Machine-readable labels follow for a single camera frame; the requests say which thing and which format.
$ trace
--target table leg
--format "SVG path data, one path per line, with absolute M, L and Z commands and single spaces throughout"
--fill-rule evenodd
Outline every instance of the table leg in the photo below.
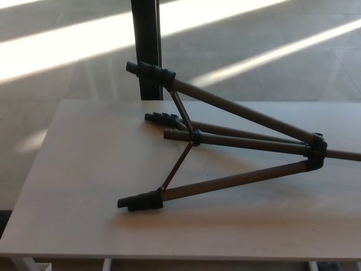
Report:
M 111 271 L 111 267 L 112 267 L 112 259 L 110 258 L 104 259 L 103 271 Z
M 35 263 L 33 258 L 29 257 L 13 257 L 12 262 L 19 271 L 52 271 L 51 264 Z

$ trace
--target black plastic clamp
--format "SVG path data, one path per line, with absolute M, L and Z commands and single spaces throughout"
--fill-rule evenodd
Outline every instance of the black plastic clamp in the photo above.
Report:
M 146 113 L 144 119 L 156 124 L 168 126 L 170 128 L 177 128 L 179 125 L 179 123 L 177 122 L 179 120 L 179 117 L 175 114 L 157 112 L 153 112 L 153 114 Z
M 118 208 L 128 207 L 129 212 L 163 208 L 160 190 L 118 200 Z
M 326 157 L 327 142 L 320 133 L 314 133 L 314 143 L 307 145 L 309 154 L 307 156 L 307 171 L 315 171 L 323 167 L 323 161 Z
M 191 141 L 194 146 L 199 146 L 202 143 L 202 133 L 198 129 L 193 130 L 193 135 L 191 137 Z
M 138 64 L 127 62 L 126 70 L 139 78 L 148 79 L 157 85 L 163 86 L 168 92 L 171 92 L 175 79 L 175 72 L 155 65 L 149 65 L 145 62 L 139 62 Z

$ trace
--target black rubber foot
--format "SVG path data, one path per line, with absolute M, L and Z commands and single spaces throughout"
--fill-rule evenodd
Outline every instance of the black rubber foot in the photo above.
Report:
M 119 199 L 118 208 L 124 207 L 128 207 L 129 212 L 163 208 L 161 191 L 156 190 L 137 196 Z
M 153 114 L 146 113 L 144 119 L 156 124 L 176 128 L 178 126 L 177 120 L 179 120 L 179 117 L 175 114 L 153 112 Z

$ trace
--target metal pole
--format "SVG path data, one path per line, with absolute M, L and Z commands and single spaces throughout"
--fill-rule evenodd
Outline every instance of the metal pole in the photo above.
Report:
M 137 62 L 162 67 L 159 0 L 131 0 Z M 142 100 L 163 100 L 162 87 L 139 78 Z
M 326 157 L 361 162 L 361 154 L 356 152 L 327 150 Z
M 175 106 L 177 107 L 182 119 L 183 123 L 186 125 L 187 130 L 189 133 L 193 134 L 193 125 L 191 122 L 190 117 L 188 116 L 188 113 L 182 103 L 181 98 L 179 97 L 178 93 L 176 91 L 173 91 L 170 93 L 171 97 L 173 98 L 173 101 L 175 103 Z
M 188 132 L 170 130 L 170 129 L 164 131 L 164 138 L 170 140 L 179 140 L 179 141 L 191 140 L 191 136 L 189 135 Z M 202 134 L 201 143 L 227 146 L 227 147 L 236 147 L 236 148 L 247 148 L 251 150 L 260 150 L 260 151 L 282 152 L 284 154 L 307 155 L 310 152 L 309 148 L 301 144 L 263 141 L 263 140 L 248 139 L 248 138 L 225 137 L 223 135 L 214 135 L 214 134 L 206 134 L 206 133 Z
M 186 158 L 187 154 L 189 153 L 189 151 L 192 148 L 192 143 L 188 143 L 188 145 L 186 146 L 186 148 L 184 149 L 184 151 L 182 152 L 182 154 L 180 155 L 178 161 L 175 163 L 175 165 L 173 166 L 173 168 L 171 169 L 169 175 L 167 176 L 167 178 L 165 179 L 164 183 L 162 184 L 162 186 L 160 187 L 161 190 L 165 190 L 171 179 L 173 179 L 174 175 L 176 174 L 177 170 L 179 169 L 179 167 L 181 166 L 181 164 L 183 163 L 184 159 Z
M 197 86 L 193 86 L 175 79 L 172 89 L 202 102 L 211 104 L 212 106 L 218 107 L 234 115 L 243 117 L 259 125 L 286 134 L 302 142 L 306 142 L 310 145 L 314 142 L 314 135 L 310 132 L 284 123 L 280 120 L 274 119 L 240 104 L 231 102 L 212 93 L 208 93 L 203 89 L 198 88 Z
M 168 200 L 184 198 L 186 196 L 193 196 L 229 187 L 246 185 L 249 183 L 284 177 L 306 171 L 307 161 L 301 161 L 298 163 L 281 165 L 279 167 L 261 169 L 260 171 L 253 171 L 225 178 L 214 179 L 211 181 L 171 188 L 163 191 L 161 196 L 162 200 L 165 202 Z
M 187 127 L 185 126 L 184 123 L 182 123 L 180 120 L 177 120 L 177 127 L 178 130 L 180 131 L 187 131 Z
M 228 128 L 228 127 L 217 126 L 217 125 L 208 124 L 208 123 L 200 123 L 198 121 L 192 121 L 192 124 L 195 129 L 199 129 L 204 133 L 217 134 L 219 136 L 224 135 L 226 137 L 240 137 L 240 138 L 250 138 L 250 139 L 274 141 L 274 142 L 291 143 L 291 144 L 303 144 L 300 141 L 295 141 L 295 140 L 291 140 L 291 139 L 272 137 L 270 135 L 257 134 L 257 133 L 232 129 L 232 128 Z

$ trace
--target tripod hinge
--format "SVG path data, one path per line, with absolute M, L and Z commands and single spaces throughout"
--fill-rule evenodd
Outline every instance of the tripod hinge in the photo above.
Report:
M 307 171 L 315 171 L 323 167 L 323 161 L 326 157 L 327 143 L 320 133 L 314 133 L 314 142 L 307 145 L 309 154 L 307 155 Z

